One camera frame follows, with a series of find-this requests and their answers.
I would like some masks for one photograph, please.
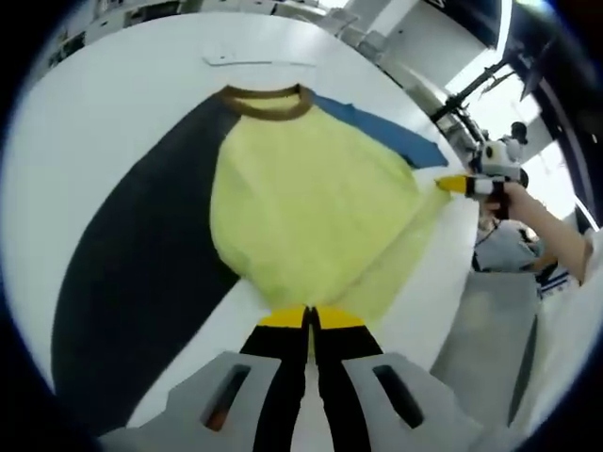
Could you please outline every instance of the person's arm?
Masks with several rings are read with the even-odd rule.
[[[548,252],[557,257],[559,263],[579,281],[584,281],[586,264],[593,247],[578,231],[551,215],[545,207],[528,194],[520,184],[507,183],[509,216],[529,226],[545,241]],[[489,208],[497,209],[495,204]]]

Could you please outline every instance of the white table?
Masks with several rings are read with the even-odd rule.
[[[209,67],[202,57],[216,49],[235,58],[311,65]],[[450,165],[416,171],[420,186],[463,170],[425,114],[377,68],[318,27],[285,18],[202,13],[137,25],[85,47],[27,94],[5,154],[2,264],[9,308],[51,384],[58,291],[81,234],[111,189],[190,109],[225,84],[278,89],[297,82],[437,142]],[[373,329],[384,350],[432,366],[459,306],[476,224],[475,203],[458,198],[447,206],[415,272]],[[240,282],[145,396],[130,424],[161,411],[166,392],[218,353],[240,349],[267,313],[253,287]]]

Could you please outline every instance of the brown collar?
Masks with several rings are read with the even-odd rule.
[[[240,102],[238,99],[278,99],[297,94],[300,101],[290,108],[257,108]],[[218,92],[221,100],[237,113],[266,121],[295,120],[307,113],[312,107],[310,90],[302,85],[275,91],[252,91],[226,86]]]

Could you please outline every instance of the navy blue cloth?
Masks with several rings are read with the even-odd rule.
[[[314,104],[334,118],[379,141],[404,158],[414,169],[448,166],[447,159],[437,145],[415,132],[359,110],[352,104],[340,104],[317,94],[314,94]]]

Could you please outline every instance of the blue sleeve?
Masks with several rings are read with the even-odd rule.
[[[314,104],[337,120],[379,141],[404,158],[414,169],[448,165],[447,159],[435,143],[391,121],[359,110],[352,104],[340,104],[338,101],[316,94],[314,94]]]

